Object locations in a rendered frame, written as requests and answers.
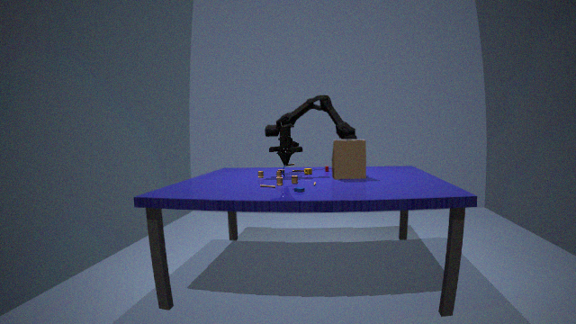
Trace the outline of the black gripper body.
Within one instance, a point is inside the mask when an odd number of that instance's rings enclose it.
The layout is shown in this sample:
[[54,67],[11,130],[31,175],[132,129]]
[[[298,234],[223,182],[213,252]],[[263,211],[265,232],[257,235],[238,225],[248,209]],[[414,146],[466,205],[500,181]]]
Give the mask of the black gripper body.
[[275,152],[277,151],[277,153],[284,153],[286,151],[286,153],[293,153],[293,152],[302,152],[302,147],[292,147],[291,146],[291,140],[293,138],[291,138],[291,136],[280,136],[280,146],[278,147],[270,147],[269,148],[269,152]]

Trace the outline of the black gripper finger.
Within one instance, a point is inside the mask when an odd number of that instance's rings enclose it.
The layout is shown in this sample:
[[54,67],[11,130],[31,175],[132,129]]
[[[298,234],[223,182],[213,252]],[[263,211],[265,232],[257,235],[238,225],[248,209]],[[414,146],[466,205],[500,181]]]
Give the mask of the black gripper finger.
[[279,155],[280,159],[283,161],[283,164],[285,165],[285,161],[284,161],[284,153],[276,153]]
[[294,154],[294,152],[293,152],[293,153],[283,153],[283,154],[284,154],[285,165],[288,166],[290,157],[291,157],[292,154]]

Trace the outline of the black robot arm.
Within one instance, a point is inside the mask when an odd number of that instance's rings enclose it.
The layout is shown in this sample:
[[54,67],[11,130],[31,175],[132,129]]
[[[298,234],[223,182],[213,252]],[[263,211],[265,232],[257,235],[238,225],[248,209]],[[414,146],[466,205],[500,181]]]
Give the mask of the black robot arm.
[[[319,100],[320,105],[314,104],[315,101]],[[291,127],[294,127],[296,120],[303,116],[310,109],[316,109],[318,111],[324,111],[328,113],[331,120],[336,125],[337,135],[342,139],[356,140],[355,129],[350,127],[349,124],[341,119],[335,108],[333,107],[331,100],[328,95],[318,95],[316,97],[309,98],[304,104],[298,107],[295,111],[282,115],[277,121],[276,125],[265,126],[265,135],[267,137],[278,136],[280,131],[280,136],[291,136]],[[282,123],[282,124],[281,124]]]

